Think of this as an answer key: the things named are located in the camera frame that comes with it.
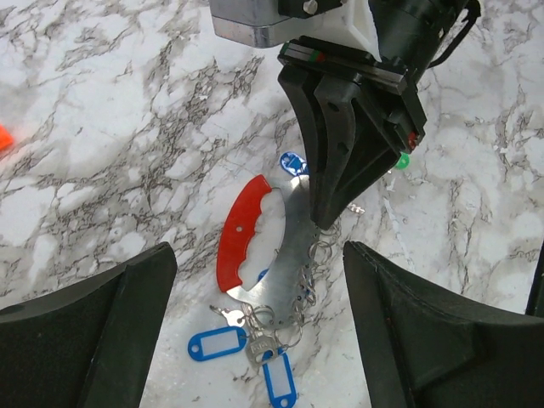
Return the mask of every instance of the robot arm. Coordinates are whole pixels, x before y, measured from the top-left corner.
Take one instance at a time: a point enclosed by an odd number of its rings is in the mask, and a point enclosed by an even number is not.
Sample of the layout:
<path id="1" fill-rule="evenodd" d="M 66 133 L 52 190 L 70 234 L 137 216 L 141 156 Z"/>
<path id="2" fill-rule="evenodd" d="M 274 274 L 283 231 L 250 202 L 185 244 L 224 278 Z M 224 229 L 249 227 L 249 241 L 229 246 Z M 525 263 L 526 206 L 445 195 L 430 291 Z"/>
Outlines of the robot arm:
<path id="1" fill-rule="evenodd" d="M 220 37 L 284 43 L 279 82 L 303 135 L 311 217 L 324 230 L 421 142 L 417 82 L 480 16 L 478 0 L 210 0 L 210 9 Z M 466 25 L 435 59 L 464 9 Z"/>

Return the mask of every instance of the green object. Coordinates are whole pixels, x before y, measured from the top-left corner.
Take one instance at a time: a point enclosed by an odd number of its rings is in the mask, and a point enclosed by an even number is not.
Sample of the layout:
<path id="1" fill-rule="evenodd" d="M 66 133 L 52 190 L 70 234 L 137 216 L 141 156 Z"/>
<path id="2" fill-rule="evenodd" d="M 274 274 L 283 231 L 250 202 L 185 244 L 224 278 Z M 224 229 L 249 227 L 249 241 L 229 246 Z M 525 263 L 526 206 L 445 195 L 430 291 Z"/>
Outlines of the green object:
<path id="1" fill-rule="evenodd" d="M 410 164 L 410 156 L 406 153 L 400 153 L 400 159 L 397 161 L 397 164 L 395 164 L 395 168 L 398 168 L 399 170 L 404 170 L 408 167 Z"/>

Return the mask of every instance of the black robotic claw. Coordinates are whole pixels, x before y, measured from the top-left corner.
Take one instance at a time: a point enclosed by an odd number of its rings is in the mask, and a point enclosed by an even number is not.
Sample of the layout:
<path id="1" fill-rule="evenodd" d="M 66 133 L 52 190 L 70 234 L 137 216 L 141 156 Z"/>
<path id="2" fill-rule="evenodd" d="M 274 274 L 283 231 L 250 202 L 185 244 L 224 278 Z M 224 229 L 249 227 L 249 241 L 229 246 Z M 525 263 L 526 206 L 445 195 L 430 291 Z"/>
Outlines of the black robotic claw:
<path id="1" fill-rule="evenodd" d="M 311 217 L 322 229 L 412 152 L 427 118 L 417 82 L 480 16 L 477 0 L 371 0 L 382 62 L 363 51 L 308 37 L 285 44 L 279 82 L 303 135 Z M 432 62 L 463 9 L 466 26 Z"/>

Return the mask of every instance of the key tag label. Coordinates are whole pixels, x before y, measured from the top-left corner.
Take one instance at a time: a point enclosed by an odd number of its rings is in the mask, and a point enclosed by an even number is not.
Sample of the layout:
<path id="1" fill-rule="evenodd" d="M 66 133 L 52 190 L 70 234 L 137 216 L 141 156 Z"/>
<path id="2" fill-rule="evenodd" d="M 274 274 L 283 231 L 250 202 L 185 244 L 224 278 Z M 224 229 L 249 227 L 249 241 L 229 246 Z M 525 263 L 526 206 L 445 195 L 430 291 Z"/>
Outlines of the key tag label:
<path id="1" fill-rule="evenodd" d="M 292 378 L 289 357 L 281 348 L 278 348 L 278 354 L 280 356 L 277 359 L 263 365 L 270 404 L 274 408 L 292 408 L 297 402 L 297 390 Z M 270 352 L 267 352 L 263 359 L 268 360 L 271 355 Z"/>
<path id="2" fill-rule="evenodd" d="M 308 164 L 306 161 L 297 153 L 292 151 L 288 151 L 281 155 L 280 166 L 293 177 L 309 174 Z"/>
<path id="3" fill-rule="evenodd" d="M 247 334 L 237 326 L 221 327 L 195 334 L 187 346 L 191 359 L 206 361 L 233 354 L 246 347 Z"/>

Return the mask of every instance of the marble surface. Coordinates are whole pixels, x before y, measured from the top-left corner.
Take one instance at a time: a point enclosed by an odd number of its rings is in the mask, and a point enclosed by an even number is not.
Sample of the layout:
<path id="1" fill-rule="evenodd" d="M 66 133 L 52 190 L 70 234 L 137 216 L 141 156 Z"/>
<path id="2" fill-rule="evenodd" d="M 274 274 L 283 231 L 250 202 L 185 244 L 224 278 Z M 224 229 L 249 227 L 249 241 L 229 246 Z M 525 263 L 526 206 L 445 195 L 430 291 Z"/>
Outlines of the marble surface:
<path id="1" fill-rule="evenodd" d="M 454 292 L 523 312 L 544 236 L 544 6 L 486 0 L 420 95 L 427 137 L 345 212 L 318 304 L 291 351 L 297 406 L 369 407 L 338 248 L 359 240 Z M 277 49 L 213 35 L 205 0 L 0 0 L 0 308 L 108 269 L 159 241 L 179 272 L 141 406 L 266 407 L 236 354 L 191 361 L 224 324 L 214 278 L 230 205 L 302 152 Z M 281 239 L 266 198 L 245 276 Z"/>

